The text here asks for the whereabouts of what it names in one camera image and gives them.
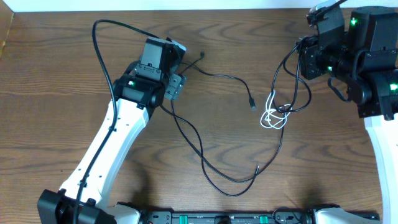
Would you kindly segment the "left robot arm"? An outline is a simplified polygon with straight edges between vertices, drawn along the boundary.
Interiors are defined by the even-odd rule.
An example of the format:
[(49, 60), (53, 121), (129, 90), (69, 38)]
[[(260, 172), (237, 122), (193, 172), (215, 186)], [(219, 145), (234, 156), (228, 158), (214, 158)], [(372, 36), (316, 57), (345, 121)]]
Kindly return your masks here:
[(112, 87), (104, 121), (82, 160), (58, 192), (44, 190), (37, 202), (42, 223), (139, 223), (141, 213), (109, 196), (127, 152), (164, 99), (174, 100), (186, 78), (175, 73), (186, 47), (149, 37), (138, 61)]

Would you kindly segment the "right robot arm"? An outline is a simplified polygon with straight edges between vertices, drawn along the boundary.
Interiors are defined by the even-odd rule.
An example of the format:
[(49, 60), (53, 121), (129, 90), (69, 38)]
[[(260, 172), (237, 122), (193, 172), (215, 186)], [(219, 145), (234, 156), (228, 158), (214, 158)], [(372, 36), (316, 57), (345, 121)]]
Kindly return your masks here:
[(302, 75), (312, 80), (330, 74), (339, 79), (364, 120), (376, 157), (382, 193), (382, 223), (397, 223), (397, 12), (391, 7), (364, 6), (352, 11), (349, 28), (336, 1), (313, 7), (307, 14), (317, 35), (298, 46)]

